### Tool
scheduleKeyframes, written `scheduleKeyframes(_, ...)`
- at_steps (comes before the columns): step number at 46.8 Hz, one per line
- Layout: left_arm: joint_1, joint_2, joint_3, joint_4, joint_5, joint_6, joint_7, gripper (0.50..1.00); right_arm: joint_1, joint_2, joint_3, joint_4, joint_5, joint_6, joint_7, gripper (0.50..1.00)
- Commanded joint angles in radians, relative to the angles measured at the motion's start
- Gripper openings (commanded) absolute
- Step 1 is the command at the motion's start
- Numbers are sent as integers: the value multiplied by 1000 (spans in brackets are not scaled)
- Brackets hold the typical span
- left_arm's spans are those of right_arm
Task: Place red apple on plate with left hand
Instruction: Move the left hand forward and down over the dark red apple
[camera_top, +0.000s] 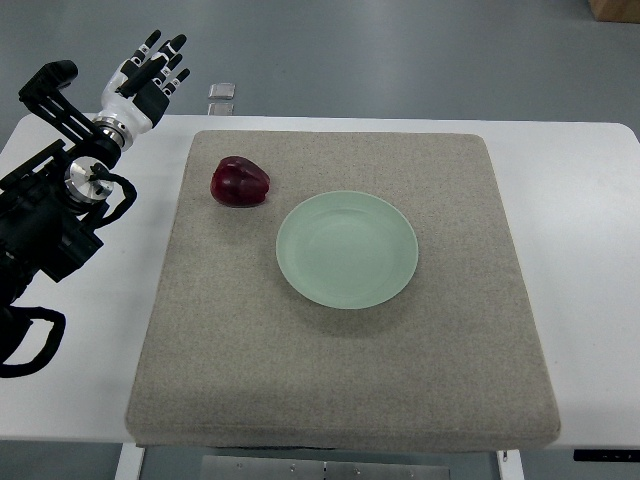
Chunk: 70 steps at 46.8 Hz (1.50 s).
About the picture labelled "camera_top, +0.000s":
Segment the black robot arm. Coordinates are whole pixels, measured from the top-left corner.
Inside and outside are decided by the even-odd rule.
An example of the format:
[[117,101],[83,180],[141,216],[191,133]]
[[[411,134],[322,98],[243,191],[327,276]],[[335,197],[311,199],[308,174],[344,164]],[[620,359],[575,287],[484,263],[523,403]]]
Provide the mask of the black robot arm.
[[1,375],[18,378],[43,369],[56,354],[65,316],[16,300],[34,276],[59,282],[103,245],[96,230],[119,218],[137,198],[112,173],[131,143],[113,119],[88,120],[62,89],[77,77],[70,60],[44,65],[20,90],[20,101],[63,134],[1,180]]

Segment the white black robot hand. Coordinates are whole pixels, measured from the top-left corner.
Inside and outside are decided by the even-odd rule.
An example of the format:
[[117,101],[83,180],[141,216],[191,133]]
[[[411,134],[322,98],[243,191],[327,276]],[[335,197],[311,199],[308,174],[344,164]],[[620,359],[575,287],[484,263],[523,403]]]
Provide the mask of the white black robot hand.
[[155,128],[190,70],[181,68],[184,34],[162,41],[154,31],[112,75],[93,123],[124,149]]

